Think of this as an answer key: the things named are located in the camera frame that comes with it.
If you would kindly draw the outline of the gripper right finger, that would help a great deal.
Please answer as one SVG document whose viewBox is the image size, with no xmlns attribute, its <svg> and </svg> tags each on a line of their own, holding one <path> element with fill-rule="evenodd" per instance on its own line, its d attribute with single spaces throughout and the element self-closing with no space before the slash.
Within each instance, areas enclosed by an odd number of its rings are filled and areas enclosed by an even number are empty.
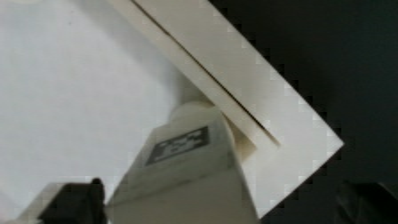
<svg viewBox="0 0 398 224">
<path fill-rule="evenodd" d="M 398 224 L 398 183 L 340 183 L 333 224 Z"/>
</svg>

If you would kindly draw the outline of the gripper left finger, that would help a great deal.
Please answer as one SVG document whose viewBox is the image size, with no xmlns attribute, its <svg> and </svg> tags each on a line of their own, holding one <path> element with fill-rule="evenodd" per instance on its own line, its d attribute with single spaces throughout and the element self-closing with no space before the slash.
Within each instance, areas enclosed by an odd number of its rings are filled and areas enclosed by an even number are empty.
<svg viewBox="0 0 398 224">
<path fill-rule="evenodd" d="M 106 224 L 100 179 L 93 178 L 86 183 L 49 183 L 13 223 Z"/>
</svg>

